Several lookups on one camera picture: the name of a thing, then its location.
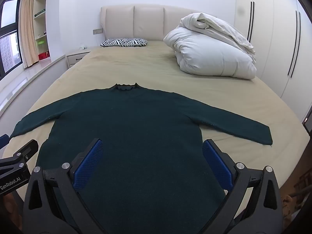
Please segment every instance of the nightstand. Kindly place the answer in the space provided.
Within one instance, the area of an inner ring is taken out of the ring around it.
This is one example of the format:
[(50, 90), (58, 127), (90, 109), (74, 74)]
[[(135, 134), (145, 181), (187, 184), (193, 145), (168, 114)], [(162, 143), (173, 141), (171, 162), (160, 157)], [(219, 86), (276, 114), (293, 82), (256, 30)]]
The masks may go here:
[(84, 50), (76, 50), (76, 51), (73, 51), (73, 52), (66, 54), (68, 68), (71, 68), (72, 66), (74, 66), (83, 57), (85, 57), (86, 54), (90, 53), (92, 50), (94, 50), (96, 48), (98, 48), (98, 47), (97, 46), (88, 47)]

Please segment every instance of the metal screw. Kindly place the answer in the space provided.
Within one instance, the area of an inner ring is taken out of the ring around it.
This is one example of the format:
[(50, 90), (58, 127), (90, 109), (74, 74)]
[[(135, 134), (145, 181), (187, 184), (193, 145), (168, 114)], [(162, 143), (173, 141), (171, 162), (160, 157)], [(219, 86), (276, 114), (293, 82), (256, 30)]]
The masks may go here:
[(40, 167), (39, 166), (36, 166), (35, 168), (34, 168), (34, 172), (38, 172), (38, 171), (40, 171)]
[(270, 173), (273, 171), (273, 169), (272, 169), (271, 166), (267, 166), (267, 167), (266, 167), (266, 170), (267, 170), (268, 172), (270, 172)]
[(69, 166), (70, 166), (69, 163), (64, 163), (64, 164), (62, 164), (62, 168), (63, 168), (63, 169), (68, 169)]
[(244, 168), (245, 168), (245, 165), (244, 165), (243, 163), (237, 163), (237, 164), (236, 164), (236, 167), (237, 167), (238, 169), (244, 169)]

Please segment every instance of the bed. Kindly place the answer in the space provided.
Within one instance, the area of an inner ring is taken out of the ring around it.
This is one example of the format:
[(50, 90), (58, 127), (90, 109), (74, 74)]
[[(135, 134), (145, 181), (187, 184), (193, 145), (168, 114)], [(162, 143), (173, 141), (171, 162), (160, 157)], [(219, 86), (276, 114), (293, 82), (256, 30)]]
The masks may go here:
[[(268, 125), (273, 145), (261, 145), (249, 140), (201, 127), (203, 140), (211, 138), (230, 155), (234, 162), (248, 168), (273, 167), (279, 186), (292, 173), (299, 161), (309, 135), (290, 108), (260, 79), (240, 80), (229, 77), (207, 77), (186, 74), (179, 69), (174, 51), (163, 43), (164, 36), (180, 19), (192, 12), (162, 5), (118, 5), (101, 9), (101, 24), (106, 38), (141, 37), (145, 47), (97, 48), (67, 70), (38, 99), (29, 112), (81, 91), (105, 89), (118, 84), (140, 86), (176, 92), (211, 106), (222, 108)], [(48, 138), (54, 121), (13, 138), (4, 158), (10, 157), (31, 139), (39, 146)], [(35, 167), (35, 155), (29, 162)], [(24, 197), (26, 186), (18, 190)], [(238, 211), (246, 207), (248, 189)]]

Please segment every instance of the window frame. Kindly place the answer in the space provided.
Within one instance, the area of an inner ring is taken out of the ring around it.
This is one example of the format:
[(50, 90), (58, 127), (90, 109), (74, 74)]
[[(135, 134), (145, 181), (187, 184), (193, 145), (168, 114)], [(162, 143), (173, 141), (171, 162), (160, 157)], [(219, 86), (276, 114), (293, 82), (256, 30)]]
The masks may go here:
[[(0, 27), (0, 37), (2, 37), (4, 35), (8, 35), (9, 33), (12, 33), (12, 32), (16, 31), (16, 33), (18, 35), (18, 51), (19, 51), (20, 57), (21, 57), (21, 48), (20, 48), (20, 43), (19, 43), (19, 31), (18, 31), (20, 2), (21, 2), (21, 0), (18, 0), (17, 6), (16, 6), (16, 20), (15, 20), (15, 23), (7, 25), (7, 26), (4, 26), (2, 28)], [(0, 9), (0, 26), (1, 26), (1, 19), (2, 19), (2, 11), (3, 11), (3, 8)], [(17, 66), (21, 65), (22, 63), (23, 63), (23, 61), (22, 61), (22, 57), (21, 57), (21, 62), (19, 62), (14, 67), (9, 69), (7, 72), (4, 72), (4, 67), (3, 67), (2, 57), (1, 57), (1, 51), (0, 51), (0, 81), (7, 74), (9, 74), (13, 69), (15, 69)]]

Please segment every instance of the sweater sleeve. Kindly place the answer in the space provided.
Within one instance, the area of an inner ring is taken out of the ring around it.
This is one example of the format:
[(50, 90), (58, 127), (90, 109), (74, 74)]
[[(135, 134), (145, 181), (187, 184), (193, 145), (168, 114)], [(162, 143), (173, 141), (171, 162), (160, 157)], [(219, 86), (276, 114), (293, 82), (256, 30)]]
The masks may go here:
[(173, 95), (178, 109), (196, 124), (207, 125), (221, 132), (264, 145), (273, 144), (270, 128), (260, 122), (176, 93)]
[(58, 119), (64, 112), (70, 110), (80, 100), (83, 92), (60, 99), (47, 106), (26, 115), (14, 128), (10, 138), (26, 134), (29, 131), (51, 121)]

